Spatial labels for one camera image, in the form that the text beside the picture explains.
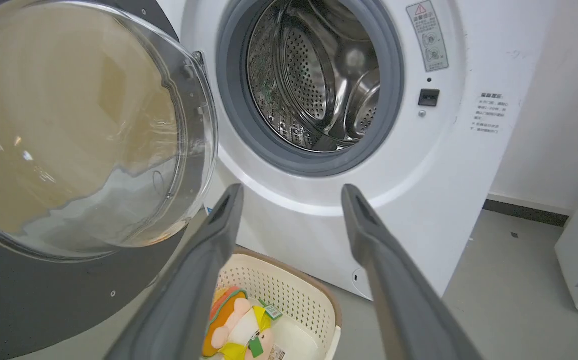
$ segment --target white washing machine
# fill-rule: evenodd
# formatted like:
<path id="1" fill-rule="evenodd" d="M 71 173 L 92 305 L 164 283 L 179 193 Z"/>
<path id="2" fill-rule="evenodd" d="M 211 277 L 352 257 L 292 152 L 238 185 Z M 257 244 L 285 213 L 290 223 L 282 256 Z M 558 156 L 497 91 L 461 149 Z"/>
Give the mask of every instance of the white washing machine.
<path id="1" fill-rule="evenodd" d="M 204 55 L 219 121 L 206 205 L 246 185 L 238 244 L 370 299 L 344 230 L 351 183 L 442 294 L 555 2 L 159 3 L 181 44 Z"/>

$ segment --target hamburger plush toy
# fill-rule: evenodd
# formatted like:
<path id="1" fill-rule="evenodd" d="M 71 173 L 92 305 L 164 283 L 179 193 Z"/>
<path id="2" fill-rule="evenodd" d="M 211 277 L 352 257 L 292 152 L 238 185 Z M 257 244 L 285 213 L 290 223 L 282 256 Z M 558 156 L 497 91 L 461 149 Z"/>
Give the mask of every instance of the hamburger plush toy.
<path id="1" fill-rule="evenodd" d="M 221 353 L 225 360 L 267 360 L 273 348 L 271 317 L 251 306 L 244 290 L 232 286 L 213 296 L 202 356 Z"/>

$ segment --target basket rim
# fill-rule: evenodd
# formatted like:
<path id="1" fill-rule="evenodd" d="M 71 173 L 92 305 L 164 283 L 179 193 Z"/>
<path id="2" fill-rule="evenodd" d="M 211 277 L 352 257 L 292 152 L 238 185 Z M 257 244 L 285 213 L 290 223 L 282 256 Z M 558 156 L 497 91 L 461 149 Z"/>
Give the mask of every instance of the basket rim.
<path id="1" fill-rule="evenodd" d="M 303 273 L 302 271 L 299 271 L 298 269 L 295 269 L 287 264 L 284 264 L 284 262 L 280 262 L 278 260 L 273 259 L 272 257 L 262 255 L 261 253 L 255 251 L 248 250 L 247 248 L 243 248 L 242 246 L 236 246 L 234 254 L 250 256 L 251 258 L 255 258 L 261 260 L 262 262 L 271 264 L 277 268 L 282 269 L 283 271 L 290 273 L 293 276 L 296 276 L 300 280 L 305 281 L 315 289 L 318 289 L 327 297 L 327 299 L 331 302 L 331 305 L 333 306 L 333 312 L 335 315 L 335 326 L 342 328 L 342 311 L 340 310 L 340 304 L 335 299 L 335 296 L 331 293 L 331 290 L 329 290 L 322 282 L 320 282 L 316 278 L 313 278 L 312 276 L 307 275 L 306 273 Z"/>

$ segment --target wall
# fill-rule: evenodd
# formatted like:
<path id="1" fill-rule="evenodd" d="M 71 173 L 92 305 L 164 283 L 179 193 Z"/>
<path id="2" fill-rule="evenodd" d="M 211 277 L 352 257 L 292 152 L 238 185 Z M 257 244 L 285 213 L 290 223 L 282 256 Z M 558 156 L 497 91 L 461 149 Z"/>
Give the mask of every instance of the wall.
<path id="1" fill-rule="evenodd" d="M 578 206 L 578 1 L 560 2 L 490 193 L 559 214 Z"/>

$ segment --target washing machine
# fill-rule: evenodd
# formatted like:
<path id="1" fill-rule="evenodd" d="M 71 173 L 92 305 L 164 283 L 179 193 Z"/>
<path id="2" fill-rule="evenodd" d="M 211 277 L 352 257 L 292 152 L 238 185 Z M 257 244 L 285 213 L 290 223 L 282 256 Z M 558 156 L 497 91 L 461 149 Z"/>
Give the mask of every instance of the washing machine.
<path id="1" fill-rule="evenodd" d="M 370 299 L 354 184 L 442 294 L 554 6 L 0 0 L 0 358 L 124 307 L 232 183 L 238 244 Z"/>

